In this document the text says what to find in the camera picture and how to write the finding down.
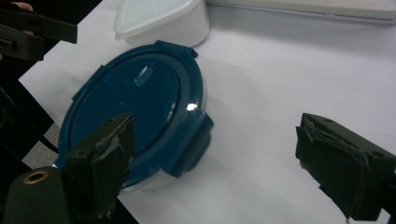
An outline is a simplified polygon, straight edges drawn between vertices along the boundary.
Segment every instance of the white tablecloth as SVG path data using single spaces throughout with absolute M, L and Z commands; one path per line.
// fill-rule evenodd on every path
M 104 0 L 78 26 L 78 44 L 58 44 L 21 78 L 58 125 L 99 65 L 130 48 L 114 39 L 118 4 Z M 321 115 L 396 154 L 396 26 L 229 7 L 209 15 L 195 49 L 211 144 L 173 184 L 120 199 L 140 223 L 345 223 L 295 159 L 295 126 L 303 112 Z

